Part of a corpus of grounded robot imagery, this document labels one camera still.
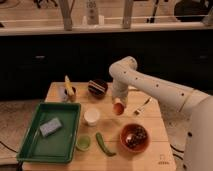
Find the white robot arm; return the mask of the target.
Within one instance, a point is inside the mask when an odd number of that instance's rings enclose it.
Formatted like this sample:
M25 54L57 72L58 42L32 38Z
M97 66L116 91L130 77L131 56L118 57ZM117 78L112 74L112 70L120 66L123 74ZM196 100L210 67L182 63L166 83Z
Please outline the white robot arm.
M127 104L128 87L133 86L151 97L190 114L184 150L185 171L213 171L213 95L137 71L137 61L127 56L112 63L112 98Z

